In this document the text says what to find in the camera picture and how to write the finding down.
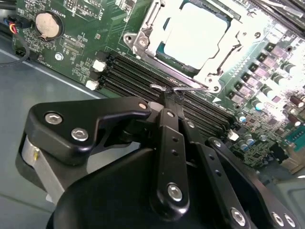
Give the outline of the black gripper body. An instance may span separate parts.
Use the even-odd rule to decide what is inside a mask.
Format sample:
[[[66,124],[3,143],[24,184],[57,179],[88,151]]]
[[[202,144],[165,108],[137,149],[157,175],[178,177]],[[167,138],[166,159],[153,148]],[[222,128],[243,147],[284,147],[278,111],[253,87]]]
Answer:
[[[51,215],[49,229],[221,229],[219,211],[203,169],[187,166],[190,205],[171,212],[153,186],[157,155],[141,149],[73,183]]]

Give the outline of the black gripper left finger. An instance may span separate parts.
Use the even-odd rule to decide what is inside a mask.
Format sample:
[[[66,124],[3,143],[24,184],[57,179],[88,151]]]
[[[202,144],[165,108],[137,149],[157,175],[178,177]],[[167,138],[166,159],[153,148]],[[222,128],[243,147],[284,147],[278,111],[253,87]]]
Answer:
[[[57,206],[73,183],[129,155],[148,149],[156,202],[169,202],[171,212],[189,208],[185,138],[178,116],[177,92],[162,92],[159,101],[138,97],[40,103],[28,113],[23,159],[37,174]]]

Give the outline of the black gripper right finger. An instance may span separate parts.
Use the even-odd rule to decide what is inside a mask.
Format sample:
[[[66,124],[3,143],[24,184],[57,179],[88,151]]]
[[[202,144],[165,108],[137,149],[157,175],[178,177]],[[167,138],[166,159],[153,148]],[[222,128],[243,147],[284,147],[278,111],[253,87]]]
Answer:
[[[183,113],[184,95],[175,106],[187,146],[203,169],[216,202],[222,229],[299,229],[295,215],[218,138],[206,141]]]

